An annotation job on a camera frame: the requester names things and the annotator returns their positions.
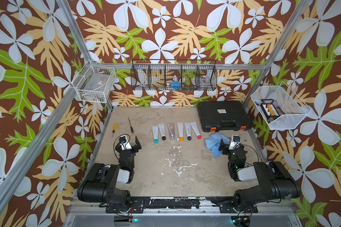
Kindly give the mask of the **orange cap toothpaste tube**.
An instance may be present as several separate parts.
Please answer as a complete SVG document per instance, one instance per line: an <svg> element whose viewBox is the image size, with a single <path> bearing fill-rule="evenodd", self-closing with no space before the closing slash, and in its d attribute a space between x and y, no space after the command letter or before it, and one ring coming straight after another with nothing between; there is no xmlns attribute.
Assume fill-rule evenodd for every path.
<svg viewBox="0 0 341 227"><path fill-rule="evenodd" d="M180 141L184 141L184 123L177 123L177 128Z"/></svg>

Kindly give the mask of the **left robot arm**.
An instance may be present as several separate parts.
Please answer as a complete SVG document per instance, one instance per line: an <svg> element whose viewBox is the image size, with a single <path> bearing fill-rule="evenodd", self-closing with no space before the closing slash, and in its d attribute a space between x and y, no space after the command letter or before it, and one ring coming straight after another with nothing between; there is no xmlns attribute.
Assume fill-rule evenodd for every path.
<svg viewBox="0 0 341 227"><path fill-rule="evenodd" d="M93 164L85 179L77 190L77 197L83 202L98 202L107 206L107 213L122 216L131 214L134 204L128 190L116 188L117 183L131 183L135 174L135 156L142 149L140 141L135 137L135 144L129 142L130 136L123 134L113 146L118 164Z"/></svg>

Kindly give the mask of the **blue microfiber cloth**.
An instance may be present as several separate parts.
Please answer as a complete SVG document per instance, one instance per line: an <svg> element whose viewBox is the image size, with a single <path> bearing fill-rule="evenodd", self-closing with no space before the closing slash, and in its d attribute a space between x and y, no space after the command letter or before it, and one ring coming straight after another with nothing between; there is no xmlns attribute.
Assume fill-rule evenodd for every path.
<svg viewBox="0 0 341 227"><path fill-rule="evenodd" d="M211 150L211 153L215 158L222 154L222 151L219 150L221 140L223 140L225 144L230 144L230 139L218 132L205 139L206 148Z"/></svg>

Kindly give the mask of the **clear pink tube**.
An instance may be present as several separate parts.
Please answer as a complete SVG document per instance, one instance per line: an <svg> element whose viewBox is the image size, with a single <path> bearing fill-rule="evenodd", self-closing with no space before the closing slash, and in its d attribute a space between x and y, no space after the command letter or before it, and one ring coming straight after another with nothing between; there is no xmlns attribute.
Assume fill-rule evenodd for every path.
<svg viewBox="0 0 341 227"><path fill-rule="evenodd" d="M175 140L175 129L174 129L174 123L167 123L170 139Z"/></svg>

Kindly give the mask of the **green cap toothpaste tube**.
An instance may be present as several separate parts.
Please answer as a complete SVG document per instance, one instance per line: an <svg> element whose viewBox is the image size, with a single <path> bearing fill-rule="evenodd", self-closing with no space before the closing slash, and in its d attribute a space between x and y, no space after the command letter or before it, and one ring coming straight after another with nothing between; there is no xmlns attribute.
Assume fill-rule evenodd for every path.
<svg viewBox="0 0 341 227"><path fill-rule="evenodd" d="M154 143L158 143L159 139L158 139L158 125L155 125L152 127L152 132L153 132L153 141Z"/></svg>

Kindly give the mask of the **black cap toothpaste tube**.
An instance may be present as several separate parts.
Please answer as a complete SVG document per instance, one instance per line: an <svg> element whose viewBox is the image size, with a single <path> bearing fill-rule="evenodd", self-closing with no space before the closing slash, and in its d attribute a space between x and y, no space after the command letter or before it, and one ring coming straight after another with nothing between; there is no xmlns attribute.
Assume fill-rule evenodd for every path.
<svg viewBox="0 0 341 227"><path fill-rule="evenodd" d="M161 138L163 141L166 140L166 133L165 133L165 124L158 124L160 133L161 133Z"/></svg>

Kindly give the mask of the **pink cap toothpaste tube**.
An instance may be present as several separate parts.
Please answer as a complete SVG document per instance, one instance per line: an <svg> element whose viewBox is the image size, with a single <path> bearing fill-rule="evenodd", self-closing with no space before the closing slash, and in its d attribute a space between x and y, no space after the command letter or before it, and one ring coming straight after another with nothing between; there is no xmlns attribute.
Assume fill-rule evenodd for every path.
<svg viewBox="0 0 341 227"><path fill-rule="evenodd" d="M202 136L201 136L201 134L200 134L199 128L198 128L198 126L197 126L197 123L196 123L196 122L192 122L192 123L190 123L190 125L191 125L193 131L195 132L197 138L198 138L199 140L202 139Z"/></svg>

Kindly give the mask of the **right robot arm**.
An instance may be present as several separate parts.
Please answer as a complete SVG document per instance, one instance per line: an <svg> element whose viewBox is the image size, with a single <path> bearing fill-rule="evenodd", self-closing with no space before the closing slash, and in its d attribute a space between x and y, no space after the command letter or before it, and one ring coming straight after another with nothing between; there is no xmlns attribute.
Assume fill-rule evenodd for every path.
<svg viewBox="0 0 341 227"><path fill-rule="evenodd" d="M231 202L236 212L243 212L260 202L278 203L299 198L301 188L279 162L253 162L246 166L244 145L220 142L219 151L228 158L228 172L235 182L258 181L257 186L235 191Z"/></svg>

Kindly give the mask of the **dark cap toothpaste tube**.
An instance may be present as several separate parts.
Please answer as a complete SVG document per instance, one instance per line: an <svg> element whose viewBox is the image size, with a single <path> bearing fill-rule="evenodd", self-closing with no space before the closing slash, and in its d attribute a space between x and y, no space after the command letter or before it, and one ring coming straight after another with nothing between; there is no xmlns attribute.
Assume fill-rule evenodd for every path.
<svg viewBox="0 0 341 227"><path fill-rule="evenodd" d="M187 140L191 141L192 137L191 137L191 124L190 123L184 123L185 125L185 129L186 129L186 136L187 136Z"/></svg>

